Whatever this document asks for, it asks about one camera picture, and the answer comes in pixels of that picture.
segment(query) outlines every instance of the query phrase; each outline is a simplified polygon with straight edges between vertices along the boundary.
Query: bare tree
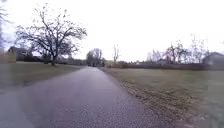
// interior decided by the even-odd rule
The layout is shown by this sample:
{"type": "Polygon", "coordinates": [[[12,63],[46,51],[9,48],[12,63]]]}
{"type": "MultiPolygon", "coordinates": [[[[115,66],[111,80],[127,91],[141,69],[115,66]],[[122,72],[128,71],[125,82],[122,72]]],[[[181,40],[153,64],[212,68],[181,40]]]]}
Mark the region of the bare tree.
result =
{"type": "Polygon", "coordinates": [[[191,53],[193,57],[194,63],[201,63],[203,57],[205,56],[207,50],[204,48],[204,39],[196,38],[196,35],[192,34],[192,45],[191,45],[191,53]]]}
{"type": "Polygon", "coordinates": [[[177,58],[176,48],[171,45],[169,48],[167,48],[165,56],[166,58],[170,58],[172,63],[175,63],[177,58]]]}
{"type": "Polygon", "coordinates": [[[86,61],[89,66],[100,66],[102,59],[102,50],[99,48],[94,48],[86,55],[86,61]]]}
{"type": "Polygon", "coordinates": [[[114,45],[114,54],[113,54],[114,63],[117,62],[119,57],[120,57],[119,47],[118,47],[118,45],[114,45]]]}
{"type": "Polygon", "coordinates": [[[149,62],[157,62],[162,59],[162,53],[153,49],[152,53],[148,53],[147,61],[149,62]]]}
{"type": "Polygon", "coordinates": [[[182,63],[182,61],[186,61],[188,50],[185,49],[182,44],[178,43],[176,47],[176,54],[177,54],[178,63],[182,63]]]}
{"type": "Polygon", "coordinates": [[[51,17],[46,4],[42,8],[35,9],[38,19],[33,20],[30,27],[18,26],[17,41],[34,43],[38,51],[45,51],[51,56],[51,64],[55,65],[58,55],[65,55],[79,50],[76,39],[83,39],[87,35],[84,28],[66,20],[67,10],[51,17]]]}
{"type": "Polygon", "coordinates": [[[4,39],[2,37],[2,23],[6,21],[5,20],[6,16],[7,14],[5,13],[5,10],[2,7],[0,7],[0,51],[3,51],[4,49],[4,45],[3,45],[4,39]]]}

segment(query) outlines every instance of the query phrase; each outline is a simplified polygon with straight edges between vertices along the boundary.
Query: road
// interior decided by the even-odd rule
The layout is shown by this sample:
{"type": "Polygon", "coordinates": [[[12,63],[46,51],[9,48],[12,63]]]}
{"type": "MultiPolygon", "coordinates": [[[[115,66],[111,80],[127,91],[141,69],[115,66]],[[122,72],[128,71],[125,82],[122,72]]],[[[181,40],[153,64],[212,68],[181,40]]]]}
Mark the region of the road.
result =
{"type": "Polygon", "coordinates": [[[1,128],[171,128],[97,68],[0,94],[1,128]]]}

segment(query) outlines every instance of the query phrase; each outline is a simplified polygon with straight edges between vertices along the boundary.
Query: white sky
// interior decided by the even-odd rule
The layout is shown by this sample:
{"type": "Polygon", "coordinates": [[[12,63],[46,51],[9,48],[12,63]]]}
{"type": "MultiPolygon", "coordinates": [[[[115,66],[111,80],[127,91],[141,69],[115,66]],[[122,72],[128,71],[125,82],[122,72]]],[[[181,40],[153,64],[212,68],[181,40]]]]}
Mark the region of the white sky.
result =
{"type": "Polygon", "coordinates": [[[112,59],[113,45],[121,50],[119,60],[145,60],[152,49],[164,50],[181,39],[189,46],[190,33],[208,39],[210,50],[224,51],[224,1],[216,0],[8,0],[5,5],[13,26],[29,25],[36,4],[49,3],[67,9],[71,20],[81,23],[88,36],[75,58],[85,58],[93,48],[112,59]]]}

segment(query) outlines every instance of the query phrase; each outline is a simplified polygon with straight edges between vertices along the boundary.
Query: grass verge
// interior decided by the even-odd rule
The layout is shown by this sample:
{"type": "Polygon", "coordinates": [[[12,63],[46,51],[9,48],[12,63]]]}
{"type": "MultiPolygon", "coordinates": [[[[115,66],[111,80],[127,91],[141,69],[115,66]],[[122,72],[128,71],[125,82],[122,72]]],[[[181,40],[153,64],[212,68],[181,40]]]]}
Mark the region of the grass verge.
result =
{"type": "Polygon", "coordinates": [[[0,88],[24,85],[26,83],[48,79],[66,74],[82,67],[57,65],[52,67],[42,63],[0,64],[0,88]]]}
{"type": "Polygon", "coordinates": [[[224,72],[102,70],[177,127],[224,127],[224,72]]]}

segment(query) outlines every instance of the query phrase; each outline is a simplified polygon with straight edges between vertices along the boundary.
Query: lawn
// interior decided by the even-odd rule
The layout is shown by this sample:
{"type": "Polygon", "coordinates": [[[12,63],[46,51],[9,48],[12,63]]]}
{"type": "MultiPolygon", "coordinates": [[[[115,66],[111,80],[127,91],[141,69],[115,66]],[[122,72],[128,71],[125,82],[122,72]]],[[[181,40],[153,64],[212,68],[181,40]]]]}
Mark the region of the lawn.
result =
{"type": "Polygon", "coordinates": [[[177,125],[224,127],[224,72],[102,70],[121,81],[129,93],[177,125]]]}
{"type": "Polygon", "coordinates": [[[71,65],[57,65],[56,67],[52,67],[42,63],[29,62],[0,64],[0,89],[16,85],[27,85],[30,82],[48,79],[81,68],[71,65]]]}

